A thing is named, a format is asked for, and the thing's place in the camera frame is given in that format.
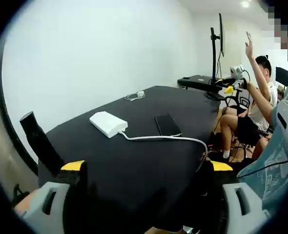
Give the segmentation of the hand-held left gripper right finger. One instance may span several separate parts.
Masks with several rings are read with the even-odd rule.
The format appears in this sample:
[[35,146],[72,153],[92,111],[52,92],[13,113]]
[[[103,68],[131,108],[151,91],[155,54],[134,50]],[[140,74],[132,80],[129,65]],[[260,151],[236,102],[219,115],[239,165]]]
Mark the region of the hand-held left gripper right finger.
[[202,182],[206,189],[204,233],[256,234],[268,218],[259,196],[238,182],[227,164],[205,161]]

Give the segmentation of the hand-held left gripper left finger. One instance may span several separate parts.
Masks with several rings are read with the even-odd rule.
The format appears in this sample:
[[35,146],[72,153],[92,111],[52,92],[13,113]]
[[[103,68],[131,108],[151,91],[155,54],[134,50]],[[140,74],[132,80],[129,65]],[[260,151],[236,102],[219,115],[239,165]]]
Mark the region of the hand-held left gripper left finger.
[[22,218],[36,234],[80,234],[87,226],[87,163],[65,164],[30,200]]

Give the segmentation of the person's left hand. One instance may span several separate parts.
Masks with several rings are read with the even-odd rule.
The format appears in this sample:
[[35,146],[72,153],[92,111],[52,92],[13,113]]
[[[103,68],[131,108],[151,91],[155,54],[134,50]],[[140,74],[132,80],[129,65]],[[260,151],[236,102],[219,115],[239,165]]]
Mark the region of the person's left hand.
[[179,231],[169,231],[164,229],[158,229],[156,227],[151,227],[144,234],[186,234],[186,232],[181,228]]

